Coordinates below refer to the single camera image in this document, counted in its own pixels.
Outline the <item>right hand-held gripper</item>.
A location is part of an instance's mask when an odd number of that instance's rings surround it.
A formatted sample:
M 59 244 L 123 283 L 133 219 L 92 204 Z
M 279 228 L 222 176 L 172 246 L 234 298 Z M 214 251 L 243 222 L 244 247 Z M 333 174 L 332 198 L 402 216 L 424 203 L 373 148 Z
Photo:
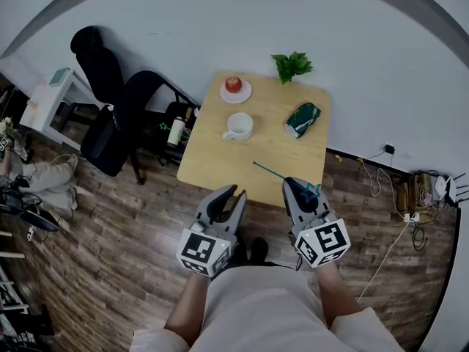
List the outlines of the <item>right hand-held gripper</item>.
M 320 192 L 318 206 L 307 212 L 306 182 L 286 177 L 282 191 L 292 220 L 288 234 L 295 251 L 312 267 L 333 262 L 351 247 L 344 220 L 339 219 L 327 197 Z

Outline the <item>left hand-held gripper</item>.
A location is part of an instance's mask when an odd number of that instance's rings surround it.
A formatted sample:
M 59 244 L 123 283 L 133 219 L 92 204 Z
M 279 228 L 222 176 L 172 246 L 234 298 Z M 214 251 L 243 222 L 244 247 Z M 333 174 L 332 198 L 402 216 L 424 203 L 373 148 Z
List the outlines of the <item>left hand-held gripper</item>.
M 227 263 L 237 245 L 236 232 L 245 210 L 243 190 L 230 210 L 224 211 L 237 190 L 232 184 L 208 194 L 198 205 L 195 219 L 182 231 L 177 259 L 183 268 L 214 277 Z

